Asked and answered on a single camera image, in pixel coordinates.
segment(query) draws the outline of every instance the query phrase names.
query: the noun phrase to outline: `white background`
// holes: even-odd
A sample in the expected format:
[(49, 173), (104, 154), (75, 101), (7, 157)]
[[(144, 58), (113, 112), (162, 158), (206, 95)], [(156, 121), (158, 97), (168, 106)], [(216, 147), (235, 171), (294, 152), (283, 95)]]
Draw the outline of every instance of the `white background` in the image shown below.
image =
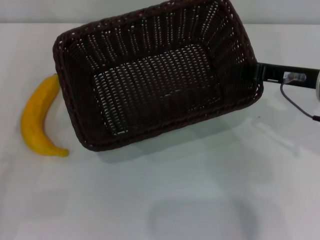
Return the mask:
[[(0, 0), (0, 22), (87, 23), (164, 0)], [(320, 24), (320, 0), (231, 0), (246, 24)]]

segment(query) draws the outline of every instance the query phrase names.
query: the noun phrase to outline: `banana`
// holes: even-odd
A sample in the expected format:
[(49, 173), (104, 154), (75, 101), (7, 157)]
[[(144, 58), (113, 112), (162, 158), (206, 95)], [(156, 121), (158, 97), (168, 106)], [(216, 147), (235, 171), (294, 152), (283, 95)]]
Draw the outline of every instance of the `banana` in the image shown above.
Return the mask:
[(67, 149), (55, 146), (43, 130), (44, 119), (59, 89), (57, 74), (44, 79), (28, 100), (21, 116), (22, 138), (32, 151), (40, 155), (66, 157), (69, 154)]

